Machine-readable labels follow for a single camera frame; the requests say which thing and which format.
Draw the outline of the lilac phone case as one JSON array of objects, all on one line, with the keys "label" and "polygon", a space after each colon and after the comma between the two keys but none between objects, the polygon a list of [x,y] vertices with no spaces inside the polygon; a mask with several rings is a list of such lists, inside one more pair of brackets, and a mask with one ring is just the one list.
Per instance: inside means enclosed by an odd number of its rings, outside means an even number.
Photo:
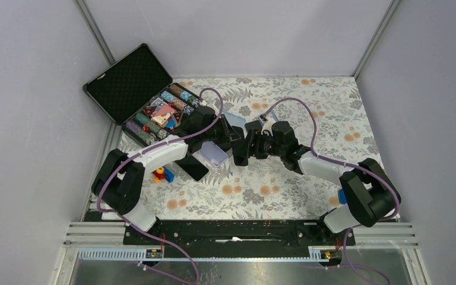
[{"label": "lilac phone case", "polygon": [[274,112],[263,113],[258,116],[258,120],[263,125],[267,122],[278,122],[279,118],[275,115]]},{"label": "lilac phone case", "polygon": [[221,167],[229,158],[225,151],[211,141],[202,144],[199,154],[205,158],[212,167],[216,168]]}]

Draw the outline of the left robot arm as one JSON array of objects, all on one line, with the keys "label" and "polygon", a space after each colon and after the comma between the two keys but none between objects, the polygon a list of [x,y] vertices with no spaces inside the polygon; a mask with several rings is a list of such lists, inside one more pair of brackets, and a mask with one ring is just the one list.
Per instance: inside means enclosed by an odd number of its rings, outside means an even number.
[{"label": "left robot arm", "polygon": [[158,218],[141,201],[144,177],[169,163],[183,160],[206,142],[231,147],[242,141],[243,131],[210,107],[200,106],[165,139],[133,153],[114,149],[106,156],[91,186],[98,203],[105,203],[127,223],[138,228],[147,244],[160,238]]}]

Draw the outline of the light blue phone case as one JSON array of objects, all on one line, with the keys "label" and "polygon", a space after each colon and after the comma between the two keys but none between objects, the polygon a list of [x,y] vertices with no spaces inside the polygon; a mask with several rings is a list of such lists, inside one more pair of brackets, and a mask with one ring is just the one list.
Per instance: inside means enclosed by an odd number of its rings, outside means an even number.
[{"label": "light blue phone case", "polygon": [[246,120],[244,118],[242,118],[238,115],[234,115],[232,113],[226,112],[226,111],[223,111],[223,115],[226,118],[226,121],[228,121],[228,123],[231,126],[236,126],[236,127],[240,127],[240,128],[245,127]]}]

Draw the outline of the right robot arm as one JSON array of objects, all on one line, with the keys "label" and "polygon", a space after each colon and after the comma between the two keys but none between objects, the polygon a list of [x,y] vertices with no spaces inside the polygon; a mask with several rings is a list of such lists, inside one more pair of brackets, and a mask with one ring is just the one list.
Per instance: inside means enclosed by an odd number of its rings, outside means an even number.
[{"label": "right robot arm", "polygon": [[285,121],[269,128],[253,121],[245,127],[246,131],[237,129],[240,138],[232,142],[236,165],[248,165],[251,157],[275,156],[289,171],[321,178],[343,190],[346,204],[319,218],[316,235],[320,242],[330,245],[340,237],[340,232],[358,224],[371,227],[394,214],[400,205],[400,194],[376,160],[353,164],[316,156],[310,147],[299,144],[293,128]]}]

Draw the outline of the black phone without case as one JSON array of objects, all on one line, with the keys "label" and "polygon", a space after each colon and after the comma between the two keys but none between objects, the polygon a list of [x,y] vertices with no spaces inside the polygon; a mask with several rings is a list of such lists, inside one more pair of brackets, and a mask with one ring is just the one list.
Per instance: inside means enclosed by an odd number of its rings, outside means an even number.
[{"label": "black phone without case", "polygon": [[260,136],[261,136],[261,131],[262,131],[262,125],[259,121],[252,121],[252,122],[249,122],[245,125],[245,128],[246,128],[246,132],[247,134],[250,132],[250,131],[259,131],[259,141],[260,141]]}]

